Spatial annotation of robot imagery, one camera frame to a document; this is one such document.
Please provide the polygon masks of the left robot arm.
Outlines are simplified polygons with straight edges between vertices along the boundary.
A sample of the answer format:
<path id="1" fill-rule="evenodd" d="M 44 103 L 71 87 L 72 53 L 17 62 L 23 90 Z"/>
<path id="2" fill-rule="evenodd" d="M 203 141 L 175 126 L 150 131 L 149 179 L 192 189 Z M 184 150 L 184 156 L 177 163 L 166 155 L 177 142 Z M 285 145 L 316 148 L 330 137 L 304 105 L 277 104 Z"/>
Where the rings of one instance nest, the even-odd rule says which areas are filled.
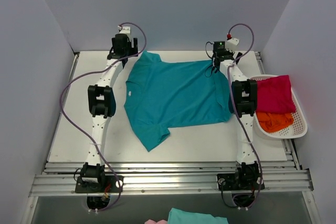
<path id="1" fill-rule="evenodd" d="M 120 27 L 120 31 L 112 38 L 112 49 L 107 56 L 107 71 L 96 84 L 88 87 L 89 112 L 92 115 L 91 137 L 95 140 L 91 144 L 88 156 L 80 171 L 82 183 L 94 192 L 105 188 L 106 179 L 102 154 L 106 143 L 108 125 L 116 112 L 116 99 L 113 85 L 123 70 L 128 59 L 138 52 L 138 39 L 131 37 L 131 27 Z"/>

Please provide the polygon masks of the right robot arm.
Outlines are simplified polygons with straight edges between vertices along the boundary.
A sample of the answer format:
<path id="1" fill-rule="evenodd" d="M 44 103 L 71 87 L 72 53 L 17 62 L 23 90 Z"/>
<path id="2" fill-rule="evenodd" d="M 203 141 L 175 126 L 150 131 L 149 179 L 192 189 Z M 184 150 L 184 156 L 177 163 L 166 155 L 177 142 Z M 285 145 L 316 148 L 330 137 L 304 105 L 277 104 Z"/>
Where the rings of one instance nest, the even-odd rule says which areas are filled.
<path id="1" fill-rule="evenodd" d="M 246 77 L 237 61 L 243 56 L 235 53 L 236 38 L 214 41 L 212 64 L 229 82 L 229 109 L 236 117 L 237 172 L 233 175 L 236 187 L 244 189 L 260 177 L 260 159 L 253 147 L 253 120 L 257 109 L 257 82 Z"/>

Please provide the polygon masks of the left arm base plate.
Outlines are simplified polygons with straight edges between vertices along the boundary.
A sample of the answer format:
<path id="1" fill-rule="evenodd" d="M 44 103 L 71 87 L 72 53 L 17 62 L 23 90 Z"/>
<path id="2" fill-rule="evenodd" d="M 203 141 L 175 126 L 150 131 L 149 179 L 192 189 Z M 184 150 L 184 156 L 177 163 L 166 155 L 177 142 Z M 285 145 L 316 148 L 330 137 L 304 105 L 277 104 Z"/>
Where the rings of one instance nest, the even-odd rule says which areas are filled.
<path id="1" fill-rule="evenodd" d="M 118 193 L 123 187 L 123 176 L 119 176 L 119 182 L 115 176 L 107 175 L 102 181 L 97 178 L 77 178 L 75 193 L 90 194 L 90 193 Z"/>

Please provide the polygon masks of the teal t-shirt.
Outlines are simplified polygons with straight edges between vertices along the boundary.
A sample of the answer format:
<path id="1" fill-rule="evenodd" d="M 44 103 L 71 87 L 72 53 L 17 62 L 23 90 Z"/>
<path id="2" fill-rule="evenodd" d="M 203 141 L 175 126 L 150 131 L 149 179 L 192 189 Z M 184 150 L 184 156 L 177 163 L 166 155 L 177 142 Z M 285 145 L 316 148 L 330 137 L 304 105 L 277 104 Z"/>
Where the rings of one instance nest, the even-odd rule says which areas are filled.
<path id="1" fill-rule="evenodd" d="M 147 151 L 170 136 L 170 129 L 227 122 L 229 85 L 211 73 L 210 60 L 164 62 L 143 52 L 126 81 L 124 104 L 131 129 Z"/>

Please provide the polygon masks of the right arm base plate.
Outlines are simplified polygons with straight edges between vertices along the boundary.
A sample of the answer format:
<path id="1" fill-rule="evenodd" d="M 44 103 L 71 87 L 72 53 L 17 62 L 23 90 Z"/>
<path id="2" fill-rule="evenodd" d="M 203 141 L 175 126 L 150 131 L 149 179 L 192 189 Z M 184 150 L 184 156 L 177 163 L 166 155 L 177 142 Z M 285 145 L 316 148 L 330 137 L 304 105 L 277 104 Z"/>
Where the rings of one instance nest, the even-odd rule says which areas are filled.
<path id="1" fill-rule="evenodd" d="M 259 188 L 259 177 L 257 175 L 221 173 L 217 174 L 217 185 L 219 190 L 257 190 Z"/>

